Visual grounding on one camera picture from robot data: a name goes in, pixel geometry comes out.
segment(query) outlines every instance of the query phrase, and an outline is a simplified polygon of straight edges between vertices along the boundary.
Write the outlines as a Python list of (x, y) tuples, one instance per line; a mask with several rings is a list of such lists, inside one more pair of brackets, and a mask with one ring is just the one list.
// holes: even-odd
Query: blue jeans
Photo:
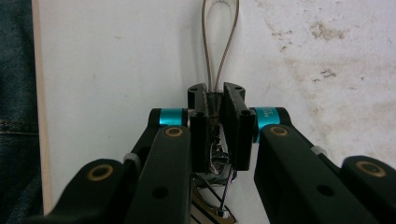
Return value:
[(0, 0), (0, 223), (42, 214), (32, 3)]

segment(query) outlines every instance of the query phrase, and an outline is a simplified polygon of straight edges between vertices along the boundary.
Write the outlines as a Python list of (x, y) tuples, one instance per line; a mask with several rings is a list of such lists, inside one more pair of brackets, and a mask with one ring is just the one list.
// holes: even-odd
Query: denim fabric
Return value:
[(0, 223), (42, 214), (31, 1), (0, 0)]

